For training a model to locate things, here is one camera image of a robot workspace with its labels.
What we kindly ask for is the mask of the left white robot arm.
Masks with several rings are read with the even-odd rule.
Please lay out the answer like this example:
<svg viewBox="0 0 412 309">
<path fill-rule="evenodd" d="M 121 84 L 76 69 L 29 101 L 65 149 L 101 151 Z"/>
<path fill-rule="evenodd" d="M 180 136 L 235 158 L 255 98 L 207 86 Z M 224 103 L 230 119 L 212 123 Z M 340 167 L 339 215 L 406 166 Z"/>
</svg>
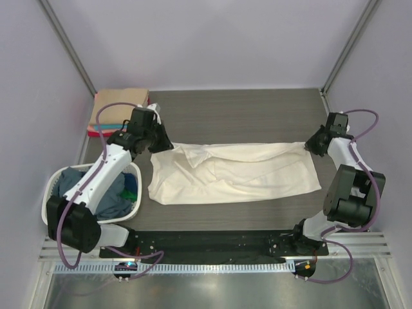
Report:
<svg viewBox="0 0 412 309">
<path fill-rule="evenodd" d="M 63 245 L 81 253 L 97 247 L 125 246 L 129 230 L 113 223 L 100 224 L 95 215 L 97 207 L 136 156 L 145 150 L 159 153 L 172 148 L 164 125 L 158 123 L 129 126 L 126 132 L 117 131 L 105 140 L 101 156 L 84 177 L 62 197 L 51 196 L 46 203 L 48 235 L 57 242 L 59 253 L 63 253 Z"/>
</svg>

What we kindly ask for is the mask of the cream white t shirt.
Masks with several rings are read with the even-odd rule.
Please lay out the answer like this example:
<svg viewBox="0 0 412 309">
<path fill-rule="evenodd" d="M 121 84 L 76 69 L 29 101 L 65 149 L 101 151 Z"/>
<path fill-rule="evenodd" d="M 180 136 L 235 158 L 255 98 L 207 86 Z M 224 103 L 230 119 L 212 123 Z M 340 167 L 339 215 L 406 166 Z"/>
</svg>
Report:
<svg viewBox="0 0 412 309">
<path fill-rule="evenodd" d="M 302 142 L 181 144 L 151 157 L 150 199 L 162 205 L 273 200 L 321 189 Z"/>
</svg>

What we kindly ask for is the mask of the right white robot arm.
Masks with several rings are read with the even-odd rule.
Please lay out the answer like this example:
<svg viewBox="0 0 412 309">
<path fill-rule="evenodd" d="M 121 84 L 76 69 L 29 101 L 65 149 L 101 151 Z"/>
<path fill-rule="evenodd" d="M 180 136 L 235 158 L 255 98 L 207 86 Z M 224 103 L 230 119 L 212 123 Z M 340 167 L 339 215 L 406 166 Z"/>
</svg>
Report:
<svg viewBox="0 0 412 309">
<path fill-rule="evenodd" d="M 371 169 L 345 129 L 321 126 L 305 143 L 314 155 L 328 155 L 337 172 L 329 186 L 323 209 L 295 225 L 292 245 L 299 254 L 319 250 L 334 232 L 364 232 L 375 222 L 386 177 Z"/>
</svg>

